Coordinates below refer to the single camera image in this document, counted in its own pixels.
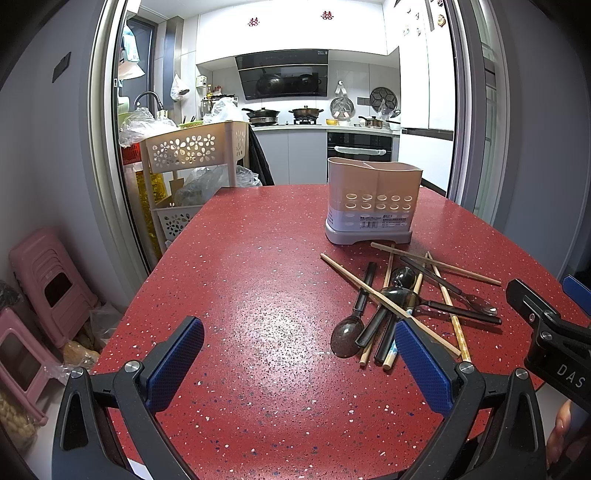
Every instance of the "black range hood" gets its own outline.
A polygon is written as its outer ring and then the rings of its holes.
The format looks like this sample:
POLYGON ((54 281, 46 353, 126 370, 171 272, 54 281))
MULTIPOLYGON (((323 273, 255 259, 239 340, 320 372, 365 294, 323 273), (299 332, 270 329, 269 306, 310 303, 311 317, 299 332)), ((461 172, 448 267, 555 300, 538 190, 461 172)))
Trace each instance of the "black range hood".
POLYGON ((328 50, 275 50, 236 57, 246 100, 327 97, 328 50))

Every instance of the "wooden chopstick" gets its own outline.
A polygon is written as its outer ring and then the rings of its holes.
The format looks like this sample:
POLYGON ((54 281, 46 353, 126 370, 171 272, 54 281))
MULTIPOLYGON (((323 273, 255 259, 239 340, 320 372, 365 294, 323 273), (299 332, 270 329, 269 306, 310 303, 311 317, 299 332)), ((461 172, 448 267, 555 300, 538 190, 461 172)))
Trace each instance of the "wooden chopstick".
MULTIPOLYGON (((418 273, 418 277, 417 277, 417 281, 414 284, 414 288, 413 288, 413 292, 415 292, 417 295, 419 294, 419 292, 421 291, 421 285, 423 284, 423 274, 422 273, 418 273)), ((407 312, 412 315, 414 311, 414 307, 412 309, 408 309, 407 312)), ((386 356, 386 360, 384 360, 384 363, 382 364, 382 368, 384 370, 390 370, 392 368, 392 366, 394 365, 394 360, 396 360, 396 356, 398 355, 398 348, 396 348, 396 339, 394 339, 393 343, 392 343, 392 347, 390 348, 390 351, 388 352, 388 355, 386 356)))
MULTIPOLYGON (((433 257, 431 256, 431 254, 429 252, 427 252, 427 255, 431 260, 433 259, 433 257)), ((441 278, 441 274, 439 273, 439 269, 435 265, 432 265, 432 267, 433 267, 433 271, 435 272, 435 275, 437 275, 438 277, 441 278)), ((439 286, 441 287, 441 293, 443 295, 443 299, 445 300, 445 303, 453 306, 452 299, 449 296, 449 292, 447 291, 447 288, 445 288, 443 285, 439 285, 439 286)), ((462 331, 462 325, 460 324, 460 319, 457 317, 457 315, 452 315, 452 314, 450 314, 450 318, 452 319, 453 331, 456 334, 457 345, 458 345, 458 347, 460 347, 460 351, 462 353, 462 360, 464 360, 465 362, 472 363, 472 360, 470 358, 470 352, 468 351, 468 344, 466 343, 466 338, 464 337, 464 332, 462 331)))
POLYGON ((412 315, 409 315, 406 312, 406 310, 403 310, 398 305, 396 305, 393 301, 391 301, 390 299, 384 297, 380 292, 378 292, 377 290, 374 290, 372 287, 370 287, 369 285, 367 285, 367 283, 365 283, 363 280, 360 280, 357 277, 355 277, 355 275, 353 275, 351 272, 349 272, 345 267, 342 267, 341 265, 339 265, 337 262, 335 262, 328 255, 320 254, 320 258, 322 260, 324 260, 326 263, 328 263, 331 267, 333 267, 337 272, 341 273, 341 275, 344 275, 345 277, 347 277, 357 287, 359 287, 359 288, 363 287, 363 289, 365 291, 371 293, 374 297, 376 297, 379 300, 379 302, 382 305, 384 305, 385 307, 387 307, 388 310, 390 310, 390 311, 392 311, 394 313, 398 313, 400 316, 402 316, 404 318, 411 319, 414 323, 417 324, 417 326, 421 330, 423 330, 426 334, 428 334, 430 337, 432 337, 435 341, 437 341, 440 344, 442 344, 455 357, 460 356, 460 351, 456 347, 454 347, 451 343, 449 343, 447 340, 445 340, 445 338, 440 337, 438 334, 436 334, 435 332, 433 332, 428 326, 423 325, 415 317, 413 317, 412 315))
MULTIPOLYGON (((388 268, 386 268, 386 276, 384 277, 384 288, 390 286, 390 277, 392 276, 392 265, 394 264, 394 254, 390 253, 390 258, 388 258, 388 268)), ((371 348, 374 344, 374 337, 371 337, 369 343, 366 345, 365 349, 363 349, 363 354, 361 355, 361 360, 359 360, 359 365, 365 367, 368 364, 369 354, 371 353, 371 348)))
POLYGON ((438 262, 437 260, 433 260, 431 258, 423 258, 420 255, 412 254, 410 252, 405 252, 404 250, 398 250, 396 248, 391 248, 391 247, 388 247, 387 245, 377 244, 376 242, 372 242, 371 246, 374 248, 377 248, 378 250, 383 250, 384 252, 395 253, 397 255, 402 255, 403 257, 414 258, 415 260, 426 261, 426 263, 429 263, 431 265, 437 265, 438 267, 440 267, 444 270, 449 270, 449 271, 452 271, 455 273, 459 273, 459 274, 464 275, 466 277, 474 278, 475 280, 480 280, 480 281, 483 281, 486 283, 491 283, 491 284, 496 285, 498 287, 500 287, 502 285, 502 283, 499 280, 495 280, 494 278, 485 277, 484 275, 480 275, 479 273, 474 273, 469 270, 464 270, 463 268, 460 268, 460 267, 455 267, 454 265, 448 265, 443 262, 438 262))

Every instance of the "pink plastic stool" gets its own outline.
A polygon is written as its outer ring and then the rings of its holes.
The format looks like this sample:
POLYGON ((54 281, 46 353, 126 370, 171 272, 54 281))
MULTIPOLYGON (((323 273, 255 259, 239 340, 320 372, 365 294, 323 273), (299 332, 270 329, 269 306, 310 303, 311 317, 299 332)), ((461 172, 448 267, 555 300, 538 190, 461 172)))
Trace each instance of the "pink plastic stool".
POLYGON ((44 367, 58 365, 10 308, 0 312, 0 380, 41 425, 47 416, 37 401, 50 377, 44 367))
POLYGON ((97 304, 56 233, 35 231, 13 248, 14 274, 56 347, 72 340, 97 304))

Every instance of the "metal screw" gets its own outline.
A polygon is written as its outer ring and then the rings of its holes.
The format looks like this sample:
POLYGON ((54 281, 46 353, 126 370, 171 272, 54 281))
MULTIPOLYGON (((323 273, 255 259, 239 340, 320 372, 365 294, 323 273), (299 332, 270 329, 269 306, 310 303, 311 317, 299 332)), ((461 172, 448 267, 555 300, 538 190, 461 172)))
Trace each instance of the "metal screw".
POLYGON ((523 368, 518 368, 515 370, 515 375, 517 375, 517 378, 521 380, 527 380, 530 376, 527 370, 524 370, 523 368))
POLYGON ((462 362, 460 364, 460 370, 462 373, 469 375, 474 373, 474 365, 472 365, 470 362, 462 362))
POLYGON ((137 360, 132 360, 131 362, 127 362, 125 364, 125 371, 127 373, 137 372, 139 370, 139 362, 137 360))
POLYGON ((73 368, 70 373, 72 378, 80 378, 82 375, 84 375, 84 369, 82 367, 73 368))

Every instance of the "red table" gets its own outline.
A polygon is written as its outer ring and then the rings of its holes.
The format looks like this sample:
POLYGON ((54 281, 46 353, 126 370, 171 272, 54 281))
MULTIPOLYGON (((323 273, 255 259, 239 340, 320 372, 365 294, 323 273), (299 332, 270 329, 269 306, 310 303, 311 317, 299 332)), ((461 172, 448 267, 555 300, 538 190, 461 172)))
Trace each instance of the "red table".
MULTIPOLYGON (((320 253, 358 277, 378 262, 378 286, 388 254, 368 242, 332 245, 324 235, 327 197, 326 186, 220 191, 175 240, 100 356, 96 371, 114 371, 142 359, 185 316, 202 319, 203 350, 157 416, 201 479, 384 475, 409 467, 441 422, 401 358, 386 374, 330 352, 331 331, 357 292, 320 253)), ((521 278, 563 318, 587 324, 533 258, 430 190, 421 188, 413 230, 410 251, 429 250, 504 287, 521 278)), ((444 276, 489 299, 503 318, 501 327, 462 320, 475 365, 498 374, 523 365, 531 329, 507 305, 504 287, 444 276)), ((428 282, 421 296, 441 301, 428 282)), ((449 317, 428 313, 417 317, 457 345, 449 317)), ((128 456, 141 461, 119 417, 115 425, 128 456)))

